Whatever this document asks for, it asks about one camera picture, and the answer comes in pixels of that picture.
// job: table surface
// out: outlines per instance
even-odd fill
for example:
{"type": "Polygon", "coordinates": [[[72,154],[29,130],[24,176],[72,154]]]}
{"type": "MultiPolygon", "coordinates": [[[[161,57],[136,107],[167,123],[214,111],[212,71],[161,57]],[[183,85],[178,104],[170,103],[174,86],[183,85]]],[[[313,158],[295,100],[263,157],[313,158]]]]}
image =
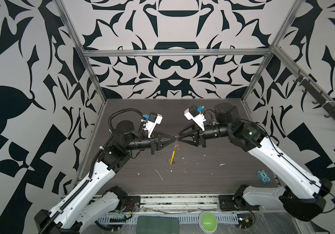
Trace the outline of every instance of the table surface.
{"type": "MultiPolygon", "coordinates": [[[[114,112],[125,108],[136,108],[142,113],[156,112],[163,116],[161,124],[155,131],[176,136],[190,121],[184,117],[184,110],[192,105],[203,105],[205,109],[214,109],[218,103],[229,102],[236,106],[242,119],[248,119],[239,99],[110,99],[105,107],[97,135],[90,150],[90,156],[84,168],[84,175],[89,172],[90,164],[99,146],[110,137],[108,118],[114,112]]],[[[115,127],[121,120],[130,120],[135,129],[139,129],[140,116],[135,112],[126,112],[113,119],[115,127]]],[[[151,155],[150,150],[142,151],[136,159],[130,159],[125,166],[101,188],[104,193],[112,186],[118,185],[128,194],[166,194],[166,193],[221,193],[235,192],[240,185],[255,187],[276,187],[272,171],[261,161],[232,145],[227,137],[206,141],[207,147],[194,147],[180,143],[180,150],[175,152],[174,164],[168,161],[173,153],[173,144],[151,155]],[[262,184],[257,177],[258,170],[265,170],[272,183],[262,184]]]]}

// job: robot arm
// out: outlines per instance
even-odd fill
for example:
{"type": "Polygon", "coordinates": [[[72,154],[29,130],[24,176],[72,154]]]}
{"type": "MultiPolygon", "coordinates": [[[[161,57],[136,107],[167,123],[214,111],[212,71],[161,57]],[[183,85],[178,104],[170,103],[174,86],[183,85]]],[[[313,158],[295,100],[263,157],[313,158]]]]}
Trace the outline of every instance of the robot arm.
{"type": "Polygon", "coordinates": [[[241,121],[237,108],[230,103],[216,105],[215,116],[216,122],[205,125],[204,128],[195,123],[188,125],[179,132],[178,140],[206,147],[207,139],[228,137],[230,143],[258,158],[287,185],[280,188],[242,185],[234,195],[235,207],[284,207],[288,213],[302,221],[309,221],[324,210],[326,201],[323,197],[329,193],[332,186],[329,180],[320,180],[300,167],[275,146],[257,124],[241,121]]]}
{"type": "Polygon", "coordinates": [[[175,141],[174,136],[165,133],[153,133],[156,124],[160,124],[162,115],[151,113],[142,115],[136,109],[120,110],[108,120],[112,135],[92,161],[90,172],[81,182],[56,206],[48,210],[41,210],[35,216],[35,223],[42,233],[66,233],[79,234],[99,216],[112,210],[122,210],[125,207],[127,193],[118,186],[112,187],[101,199],[86,206],[90,199],[109,181],[131,158],[132,150],[151,149],[161,150],[175,141]],[[126,111],[135,111],[142,116],[142,124],[139,131],[134,130],[131,121],[124,120],[113,129],[111,119],[126,111]]]}

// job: black cable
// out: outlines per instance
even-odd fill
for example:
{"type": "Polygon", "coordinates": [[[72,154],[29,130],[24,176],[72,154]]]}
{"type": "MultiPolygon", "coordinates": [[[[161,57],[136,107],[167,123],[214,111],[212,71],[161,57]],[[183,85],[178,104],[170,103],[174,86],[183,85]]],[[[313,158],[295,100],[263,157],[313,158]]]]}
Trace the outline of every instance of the black cable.
{"type": "MultiPolygon", "coordinates": [[[[117,111],[117,112],[115,112],[115,113],[113,113],[109,116],[108,125],[109,125],[110,132],[113,132],[113,130],[114,130],[113,125],[112,125],[112,119],[114,117],[116,117],[117,115],[120,115],[120,114],[125,113],[127,111],[134,111],[134,112],[138,113],[142,118],[144,118],[143,113],[140,110],[137,110],[137,109],[134,109],[134,108],[126,108],[126,109],[123,109],[123,110],[119,110],[119,111],[117,111]]],[[[139,131],[140,131],[139,133],[144,133],[144,131],[141,130],[141,127],[139,128],[139,131]]]]}
{"type": "Polygon", "coordinates": [[[106,191],[101,195],[101,197],[103,197],[107,192],[109,192],[109,190],[106,190],[106,191]]]}
{"type": "Polygon", "coordinates": [[[252,209],[249,210],[252,213],[252,225],[255,224],[256,222],[256,216],[254,215],[254,213],[252,212],[252,209]]]}
{"type": "Polygon", "coordinates": [[[214,115],[215,115],[215,112],[212,109],[208,109],[208,110],[212,111],[214,113],[214,115]]]}
{"type": "Polygon", "coordinates": [[[139,153],[140,152],[142,152],[141,150],[139,151],[139,152],[137,152],[137,154],[136,154],[136,156],[133,158],[131,155],[130,155],[130,157],[132,158],[132,159],[135,159],[138,155],[139,155],[139,153]]]}
{"type": "MultiPolygon", "coordinates": [[[[105,149],[110,141],[113,139],[113,135],[109,137],[109,139],[106,141],[106,143],[103,145],[103,149],[105,149]]],[[[92,159],[91,166],[90,166],[90,173],[88,174],[88,178],[92,178],[93,170],[95,169],[95,164],[97,161],[97,158],[100,156],[100,154],[104,151],[103,149],[100,149],[99,152],[95,155],[95,157],[92,159]]]]}
{"type": "Polygon", "coordinates": [[[105,230],[105,231],[118,231],[118,229],[108,228],[108,227],[105,227],[105,226],[101,225],[97,220],[95,221],[95,224],[96,224],[99,228],[101,228],[101,229],[103,229],[103,230],[105,230]]]}
{"type": "Polygon", "coordinates": [[[206,113],[206,116],[208,116],[208,119],[209,119],[209,115],[208,115],[207,111],[206,111],[205,108],[204,108],[204,113],[203,113],[203,115],[204,115],[205,113],[206,113]]]}
{"type": "MultiPolygon", "coordinates": [[[[130,217],[127,217],[127,218],[124,218],[124,219],[109,219],[109,222],[111,221],[117,221],[117,222],[126,222],[126,220],[129,220],[132,218],[132,214],[130,214],[130,217]]],[[[114,229],[114,228],[108,228],[108,227],[105,227],[103,226],[102,224],[100,224],[97,220],[95,221],[95,224],[103,229],[103,230],[106,230],[106,231],[118,231],[118,229],[114,229]]]]}
{"type": "MultiPolygon", "coordinates": [[[[308,177],[306,177],[306,175],[305,175],[304,173],[302,173],[301,171],[299,171],[299,170],[296,168],[295,165],[293,165],[290,161],[288,161],[285,157],[283,157],[283,153],[278,152],[278,150],[277,150],[277,149],[275,148],[275,146],[274,146],[274,143],[273,143],[272,139],[271,139],[270,136],[268,135],[268,132],[267,132],[261,125],[259,125],[258,123],[255,123],[255,122],[253,122],[253,121],[247,120],[247,119],[241,119],[241,120],[244,120],[244,121],[248,121],[248,122],[254,123],[254,124],[256,124],[257,126],[259,126],[260,128],[262,128],[263,131],[265,132],[265,134],[268,136],[269,141],[272,143],[272,146],[273,146],[274,150],[278,153],[279,156],[281,156],[281,157],[282,157],[284,160],[286,160],[291,166],[293,166],[298,172],[300,172],[300,174],[302,174],[302,175],[303,175],[303,176],[310,182],[310,184],[313,184],[313,185],[317,186],[319,189],[322,189],[323,191],[327,192],[328,194],[330,194],[330,195],[335,199],[335,196],[334,196],[332,193],[330,193],[330,191],[327,191],[327,190],[325,190],[324,188],[322,188],[322,187],[316,185],[316,182],[315,182],[315,181],[310,180],[308,177]]],[[[335,206],[334,206],[334,208],[332,208],[332,209],[329,210],[329,211],[321,212],[321,214],[329,213],[329,212],[333,211],[334,209],[335,209],[335,206]]]]}
{"type": "MultiPolygon", "coordinates": [[[[69,199],[66,200],[66,202],[60,207],[60,210],[63,212],[63,209],[65,209],[65,207],[67,207],[67,205],[69,203],[71,203],[71,201],[86,187],[86,185],[89,183],[89,180],[84,181],[84,183],[79,187],[78,190],[75,191],[75,193],[73,193],[73,195],[71,195],[71,197],[69,197],[69,199]]],[[[57,218],[57,216],[60,214],[59,211],[56,211],[56,213],[54,213],[54,215],[45,223],[45,225],[41,228],[39,234],[43,234],[46,229],[51,225],[51,223],[55,220],[55,218],[57,218]]]]}
{"type": "Polygon", "coordinates": [[[110,221],[118,221],[118,222],[123,222],[123,221],[126,221],[126,220],[129,220],[132,218],[132,213],[130,213],[130,217],[127,217],[127,218],[124,218],[124,219],[109,219],[109,222],[110,221]]]}

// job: black and white patterned wall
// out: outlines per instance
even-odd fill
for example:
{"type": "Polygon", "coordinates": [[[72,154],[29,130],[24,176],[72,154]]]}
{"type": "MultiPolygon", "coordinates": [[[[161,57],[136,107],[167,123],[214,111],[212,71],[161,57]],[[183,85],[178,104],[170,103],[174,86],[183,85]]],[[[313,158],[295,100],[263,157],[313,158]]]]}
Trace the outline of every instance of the black and white patterned wall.
{"type": "Polygon", "coordinates": [[[262,55],[92,57],[107,98],[240,98],[262,55]]]}
{"type": "Polygon", "coordinates": [[[51,0],[0,0],[0,233],[71,188],[101,106],[51,0]]]}
{"type": "MultiPolygon", "coordinates": [[[[335,0],[307,0],[281,43],[297,64],[335,100],[335,0]]],[[[266,126],[292,159],[317,177],[333,182],[335,196],[335,121],[295,77],[273,57],[247,100],[252,118],[266,126]]],[[[335,206],[325,197],[324,211],[335,206]]],[[[335,209],[312,220],[317,232],[335,234],[335,209]]]]}
{"type": "MultiPolygon", "coordinates": [[[[64,0],[88,50],[268,48],[293,0],[64,0]]],[[[107,98],[242,97],[258,56],[92,58],[107,98]]]]}

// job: blue connector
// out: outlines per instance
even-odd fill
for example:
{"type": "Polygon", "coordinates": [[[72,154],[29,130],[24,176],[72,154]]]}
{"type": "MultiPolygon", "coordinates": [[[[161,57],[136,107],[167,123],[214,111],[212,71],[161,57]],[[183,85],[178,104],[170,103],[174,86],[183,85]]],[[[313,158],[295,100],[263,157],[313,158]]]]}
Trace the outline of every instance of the blue connector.
{"type": "Polygon", "coordinates": [[[272,182],[272,180],[269,178],[269,175],[264,170],[257,171],[257,176],[263,184],[272,182]]]}

